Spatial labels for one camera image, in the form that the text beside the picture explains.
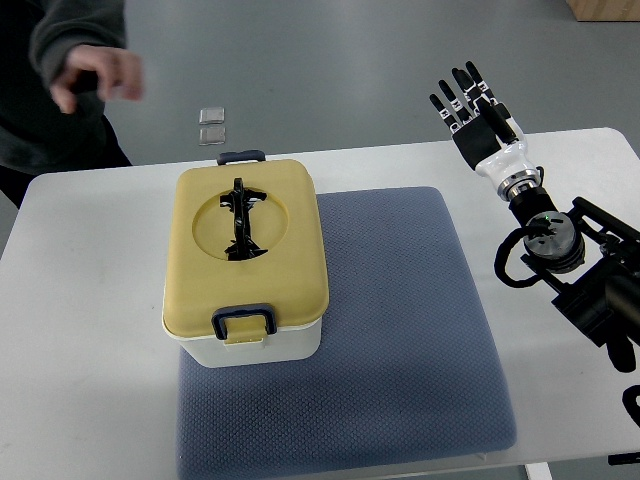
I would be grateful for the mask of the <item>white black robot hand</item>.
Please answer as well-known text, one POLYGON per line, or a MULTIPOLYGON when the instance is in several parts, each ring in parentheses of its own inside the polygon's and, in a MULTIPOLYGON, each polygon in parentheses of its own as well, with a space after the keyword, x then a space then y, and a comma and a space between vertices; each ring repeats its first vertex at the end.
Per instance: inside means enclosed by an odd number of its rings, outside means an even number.
POLYGON ((467 106, 445 80, 438 85, 453 110, 432 93, 429 100, 452 134, 454 144, 469 167, 488 178, 496 191, 524 191, 542 186, 540 169, 528 158, 525 135, 503 103, 493 103, 493 92, 472 61, 467 72, 452 69, 452 76, 467 106))

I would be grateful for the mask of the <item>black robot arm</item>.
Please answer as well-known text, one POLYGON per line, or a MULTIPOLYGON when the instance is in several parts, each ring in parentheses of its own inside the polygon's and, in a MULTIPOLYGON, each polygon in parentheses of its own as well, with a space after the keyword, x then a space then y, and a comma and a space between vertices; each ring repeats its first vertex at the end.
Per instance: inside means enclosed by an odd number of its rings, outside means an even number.
POLYGON ((539 164, 524 133, 468 62, 453 69, 459 89, 440 80, 429 99, 451 132, 460 155, 507 203, 518 226, 500 244, 494 260, 498 279, 511 288, 545 282, 553 306, 585 337, 605 347, 614 368, 636 370, 639 343, 639 232, 585 198, 613 189, 605 170, 571 160, 572 148, 539 164))

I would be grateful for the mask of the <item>dark grey sleeve forearm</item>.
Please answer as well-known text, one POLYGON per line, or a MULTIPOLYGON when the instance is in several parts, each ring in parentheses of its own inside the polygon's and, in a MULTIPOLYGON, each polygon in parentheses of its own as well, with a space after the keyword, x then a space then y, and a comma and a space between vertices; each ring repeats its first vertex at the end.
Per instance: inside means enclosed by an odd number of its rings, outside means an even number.
POLYGON ((27 1, 36 14, 29 58, 45 86, 63 69, 68 52, 79 45, 124 48, 124 1, 27 1))

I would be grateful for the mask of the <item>person's hand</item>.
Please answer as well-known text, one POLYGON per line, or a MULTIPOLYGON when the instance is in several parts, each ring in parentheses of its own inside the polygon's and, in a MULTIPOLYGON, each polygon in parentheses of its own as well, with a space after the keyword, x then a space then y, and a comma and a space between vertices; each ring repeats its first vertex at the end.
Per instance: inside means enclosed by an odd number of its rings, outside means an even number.
POLYGON ((87 77, 95 78, 96 92, 103 102, 115 98, 139 101, 144 96, 144 67, 139 55, 121 48, 78 45, 66 54, 49 87, 62 113, 76 111, 78 85, 87 77))

